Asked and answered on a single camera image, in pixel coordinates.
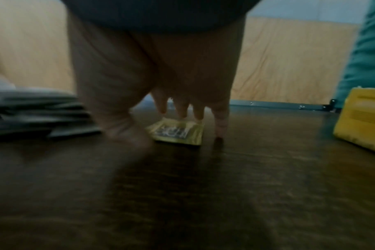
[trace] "plywood board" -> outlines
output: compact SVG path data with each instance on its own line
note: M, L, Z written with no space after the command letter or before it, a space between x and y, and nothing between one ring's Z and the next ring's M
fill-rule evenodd
M73 90L65 16L59 1L0 0L0 75ZM232 98L327 103L358 28L249 17Z

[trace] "dark wooden table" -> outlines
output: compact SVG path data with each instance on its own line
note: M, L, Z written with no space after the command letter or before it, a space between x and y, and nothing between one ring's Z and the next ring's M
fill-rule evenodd
M152 105L135 114L159 119ZM0 250L375 249L375 153L337 115L233 107L224 141L0 142Z

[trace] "tea bag packet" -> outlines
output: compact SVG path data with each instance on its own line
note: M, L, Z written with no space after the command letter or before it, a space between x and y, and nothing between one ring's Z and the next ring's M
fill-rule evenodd
M201 145L204 125L194 121L178 121L163 118L146 128L150 136L157 141Z

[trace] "dark sleeve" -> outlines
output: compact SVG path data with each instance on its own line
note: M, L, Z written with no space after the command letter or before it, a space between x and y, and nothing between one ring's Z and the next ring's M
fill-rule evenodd
M86 21L149 33L215 29L245 15L260 0L62 0Z

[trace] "wall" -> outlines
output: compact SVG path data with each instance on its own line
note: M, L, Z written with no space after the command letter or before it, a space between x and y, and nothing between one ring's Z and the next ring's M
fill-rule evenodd
M327 103L358 29L250 16L232 99ZM60 2L0 0L0 74L21 86L73 89Z

